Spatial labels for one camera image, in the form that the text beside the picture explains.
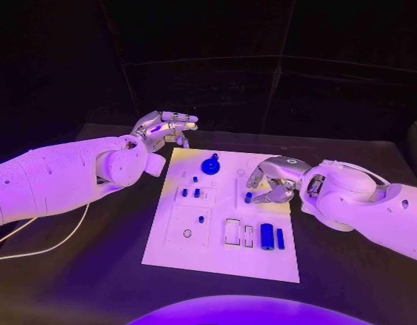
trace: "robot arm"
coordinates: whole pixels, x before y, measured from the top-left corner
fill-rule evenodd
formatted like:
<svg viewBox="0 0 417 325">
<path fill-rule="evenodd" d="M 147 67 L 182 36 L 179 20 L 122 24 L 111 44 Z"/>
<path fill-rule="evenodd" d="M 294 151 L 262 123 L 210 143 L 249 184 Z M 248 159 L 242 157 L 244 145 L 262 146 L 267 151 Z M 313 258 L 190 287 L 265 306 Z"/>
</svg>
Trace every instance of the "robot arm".
<svg viewBox="0 0 417 325">
<path fill-rule="evenodd" d="M 327 160 L 311 168 L 297 159 L 272 157 L 254 170 L 248 187 L 264 175 L 272 190 L 252 199 L 255 203 L 288 202 L 298 190 L 303 212 L 324 225 L 344 232 L 356 229 L 376 244 L 417 259 L 415 187 L 388 183 L 359 166 Z"/>
<path fill-rule="evenodd" d="M 0 225 L 56 215 L 134 184 L 143 172 L 158 176 L 164 142 L 189 142 L 196 116 L 153 112 L 131 135 L 102 137 L 30 150 L 0 164 Z"/>
</svg>

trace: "table surface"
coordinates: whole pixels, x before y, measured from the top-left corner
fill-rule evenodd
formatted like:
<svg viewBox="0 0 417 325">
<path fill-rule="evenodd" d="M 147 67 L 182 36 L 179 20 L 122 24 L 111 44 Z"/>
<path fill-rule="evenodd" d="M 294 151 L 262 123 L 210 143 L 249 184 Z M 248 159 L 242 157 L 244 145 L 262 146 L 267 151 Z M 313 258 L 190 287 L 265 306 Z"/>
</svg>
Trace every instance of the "table surface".
<svg viewBox="0 0 417 325">
<path fill-rule="evenodd" d="M 78 139 L 128 134 L 130 127 L 85 125 Z M 196 131 L 192 148 L 280 154 L 317 165 L 350 162 L 393 183 L 417 185 L 389 142 L 277 137 Z M 160 150 L 170 159 L 173 145 Z M 373 244 L 356 231 L 337 232 L 291 201 L 300 284 L 141 265 L 164 173 L 144 174 L 94 202 L 76 234 L 53 251 L 0 261 L 0 324 L 125 324 L 186 299 L 258 295 L 336 310 L 373 324 L 417 324 L 417 261 Z M 4 243 L 1 255 L 55 245 L 83 208 L 40 218 Z"/>
</svg>

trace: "white panel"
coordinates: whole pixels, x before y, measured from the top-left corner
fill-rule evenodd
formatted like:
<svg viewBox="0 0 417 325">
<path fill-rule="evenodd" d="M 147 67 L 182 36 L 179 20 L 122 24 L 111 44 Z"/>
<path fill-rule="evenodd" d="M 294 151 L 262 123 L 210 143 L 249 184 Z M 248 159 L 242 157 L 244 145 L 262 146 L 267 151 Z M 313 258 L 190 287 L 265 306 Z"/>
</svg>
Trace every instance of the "white panel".
<svg viewBox="0 0 417 325">
<path fill-rule="evenodd" d="M 206 175 L 200 164 L 213 153 L 219 155 L 220 169 L 215 175 Z M 255 190 L 246 189 L 245 183 L 258 163 L 271 156 L 173 149 L 143 264 L 300 282 L 288 203 L 244 202 L 246 192 L 255 196 L 269 191 L 267 182 Z M 186 198 L 183 188 L 189 190 Z M 200 198 L 193 197 L 196 188 Z M 236 220 L 228 227 L 226 219 Z M 262 223 L 282 229 L 285 250 L 261 249 Z M 239 245 L 225 244 L 226 232 L 229 241 Z"/>
</svg>

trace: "white cable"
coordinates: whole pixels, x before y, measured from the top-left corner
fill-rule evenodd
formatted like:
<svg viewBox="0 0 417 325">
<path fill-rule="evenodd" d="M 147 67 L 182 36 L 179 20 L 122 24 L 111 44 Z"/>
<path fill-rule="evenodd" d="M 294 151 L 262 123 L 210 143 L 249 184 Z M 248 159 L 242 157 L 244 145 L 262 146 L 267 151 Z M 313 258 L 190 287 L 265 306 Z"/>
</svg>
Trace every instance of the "white cable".
<svg viewBox="0 0 417 325">
<path fill-rule="evenodd" d="M 3 257 L 0 257 L 0 260 L 3 260 L 3 259 L 14 259 L 16 257 L 24 257 L 24 256 L 32 256 L 32 255 L 37 255 L 37 254 L 46 253 L 50 250 L 53 250 L 59 245 L 62 245 L 63 242 L 69 239 L 69 237 L 73 236 L 73 233 L 76 232 L 76 230 L 78 230 L 78 228 L 81 226 L 81 223 L 83 222 L 83 217 L 86 216 L 88 208 L 89 208 L 89 203 L 86 205 L 86 210 L 83 211 L 83 216 L 81 217 L 81 220 L 79 220 L 79 222 L 76 224 L 76 227 L 75 227 L 73 231 L 69 233 L 69 235 L 66 236 L 66 238 L 53 247 L 50 247 L 47 249 L 43 249 L 42 251 L 37 251 L 37 252 L 32 252 L 32 253 L 26 253 L 26 254 L 19 254 L 19 255 L 3 256 Z"/>
<path fill-rule="evenodd" d="M 27 225 L 30 225 L 30 223 L 37 220 L 37 218 L 33 218 L 27 221 L 27 223 L 24 223 L 13 232 L 10 232 L 1 239 L 0 242 L 6 239 L 8 239 Z"/>
</svg>

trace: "wire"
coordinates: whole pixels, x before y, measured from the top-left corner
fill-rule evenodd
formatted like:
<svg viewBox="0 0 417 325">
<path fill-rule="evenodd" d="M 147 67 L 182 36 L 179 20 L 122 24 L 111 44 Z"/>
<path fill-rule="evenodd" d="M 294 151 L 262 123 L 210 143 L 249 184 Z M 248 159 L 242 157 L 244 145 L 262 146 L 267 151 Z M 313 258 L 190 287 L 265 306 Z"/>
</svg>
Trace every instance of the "wire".
<svg viewBox="0 0 417 325">
<path fill-rule="evenodd" d="M 52 246 L 50 248 L 47 249 L 43 249 L 42 251 L 37 251 L 37 252 L 32 252 L 32 253 L 26 253 L 26 254 L 17 254 L 17 255 L 10 255 L 10 256 L 3 256 L 0 257 L 0 260 L 3 259 L 14 259 L 17 257 L 24 257 L 24 256 L 32 256 L 32 255 L 37 255 L 37 254 L 42 254 L 42 253 L 46 253 L 49 252 L 50 250 L 53 250 L 58 246 L 60 246 L 63 244 L 63 242 L 69 239 L 69 237 L 73 236 L 73 233 L 76 232 L 79 226 L 81 226 L 81 223 L 83 222 L 83 217 L 86 216 L 86 213 L 88 213 L 88 208 L 89 208 L 89 203 L 86 205 L 86 210 L 83 211 L 83 216 L 81 217 L 81 220 L 76 224 L 76 227 L 73 228 L 73 231 L 69 233 L 69 235 L 66 236 L 66 238 L 55 245 Z"/>
<path fill-rule="evenodd" d="M 30 225 L 30 223 L 37 220 L 37 218 L 33 218 L 27 221 L 27 223 L 24 223 L 13 232 L 8 233 L 8 235 L 6 235 L 1 239 L 0 242 L 3 240 L 7 240 L 27 225 Z"/>
</svg>

